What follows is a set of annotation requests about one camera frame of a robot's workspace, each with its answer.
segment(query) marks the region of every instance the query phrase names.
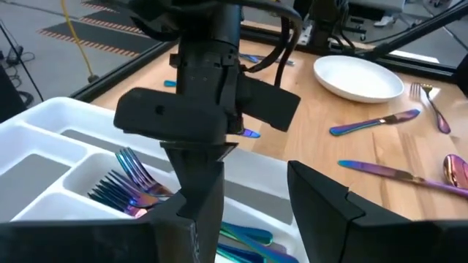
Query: stainless steel fork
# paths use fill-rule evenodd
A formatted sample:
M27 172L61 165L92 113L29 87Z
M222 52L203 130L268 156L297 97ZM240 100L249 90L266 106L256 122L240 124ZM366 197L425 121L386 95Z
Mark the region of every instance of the stainless steel fork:
M433 88L434 87L432 85L425 84L425 83L411 83L409 94L410 96L416 97L419 99L420 90L422 89L424 93L426 94L426 98L429 100L429 103L431 104L432 109L434 110L434 114L436 115L437 128L442 133L449 134L451 132L451 129L450 129L450 126L448 125L448 122L445 120L444 116L439 111L439 109L437 109L436 105L432 102L432 99L429 96Z

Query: white cutlery tray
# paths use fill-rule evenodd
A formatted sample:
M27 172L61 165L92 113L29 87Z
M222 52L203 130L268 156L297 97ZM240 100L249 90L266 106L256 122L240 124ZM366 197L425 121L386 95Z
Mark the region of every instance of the white cutlery tray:
M124 171L112 151L77 140L73 133L132 148L155 180L173 192L179 190L159 141L124 134L114 127L113 116L111 110L55 98L0 124L0 221L133 219L87 197L107 172ZM226 181L289 200L286 162L235 149L224 163ZM18 197L14 202L13 194ZM309 262L294 218L287 224L225 197L223 220L268 230L288 254Z

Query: yellow cable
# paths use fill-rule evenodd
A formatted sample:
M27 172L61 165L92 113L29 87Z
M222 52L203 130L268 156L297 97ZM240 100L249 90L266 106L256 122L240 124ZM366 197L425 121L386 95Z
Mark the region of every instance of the yellow cable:
M89 76L94 76L93 71L91 70L91 65L89 63L88 57L86 56L85 51L81 47L80 39L78 39L78 36L75 33L75 29L73 28L72 21L70 21L70 17L68 16L68 11L65 7L65 0L61 0L61 8L64 11L65 20L67 21L67 25L70 28L70 31L72 32L72 36L75 39L76 45L78 46L78 48L80 48L81 55L83 56L83 59L86 62L86 66L88 67L89 71Z

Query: concrete floor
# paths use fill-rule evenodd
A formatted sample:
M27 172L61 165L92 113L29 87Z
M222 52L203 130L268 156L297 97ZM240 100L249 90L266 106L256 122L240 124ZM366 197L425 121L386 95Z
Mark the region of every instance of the concrete floor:
M292 5L293 0L283 2ZM83 7L78 0L67 0L67 9L72 18L79 18L96 12L95 9ZM433 14L443 11L439 9L423 8L420 4L408 4L404 17L411 22L415 18L430 18ZM247 20L260 23L279 25L279 19L271 17L267 12L255 9L245 9ZM26 63L35 83L45 99L55 96L69 96L87 84L88 71L75 44L45 37L36 31L64 22L61 5L58 0L0 0L0 19L11 31L16 40L25 48L25 52L33 52L36 59ZM366 21L364 28L368 30L367 41L386 37L407 28L407 24L397 21L387 28L375 28L372 21ZM468 20L452 23L447 28L468 45ZM349 38L359 41L359 35L348 34ZM126 56L116 55L93 48L84 47L95 74L103 75L129 60ZM10 49L6 39L0 36L0 50L6 53ZM432 56L439 59L441 64L456 66L467 54L448 30L443 28L403 47L402 51L419 55ZM17 66L23 81L19 88L35 95L23 68Z
M25 52L33 52L36 59L26 62L34 82L41 91L44 99L56 96L69 96L73 92L88 84L88 70L77 46L70 42L45 37L36 31L48 26L64 22L64 17L55 15L61 13L60 1L56 0L15 0L17 3L40 7L44 10L32 9L5 4L0 2L0 18L10 30ZM80 17L96 12L81 6L80 1L67 0L70 16ZM4 53L10 49L8 42L0 36L0 50ZM84 47L94 74L104 75L117 66L128 61L126 56L116 55L94 48ZM23 67L17 66L18 74L23 81L18 90L27 91L34 95L34 103L39 103L39 97L27 78Z

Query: fork tines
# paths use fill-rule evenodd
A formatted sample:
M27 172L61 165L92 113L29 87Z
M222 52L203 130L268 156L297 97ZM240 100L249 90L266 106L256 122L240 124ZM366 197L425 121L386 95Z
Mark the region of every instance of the fork tines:
M139 190L153 196L155 194L159 194L159 196L161 194L172 194L163 185L151 177L131 148L121 149L116 153L116 158L128 178L138 187Z
M409 87L409 95L415 99L419 99L421 95L421 84L411 83L411 86Z
M132 200L140 193L131 182L116 171L111 171L90 190L88 196L104 205L124 212Z

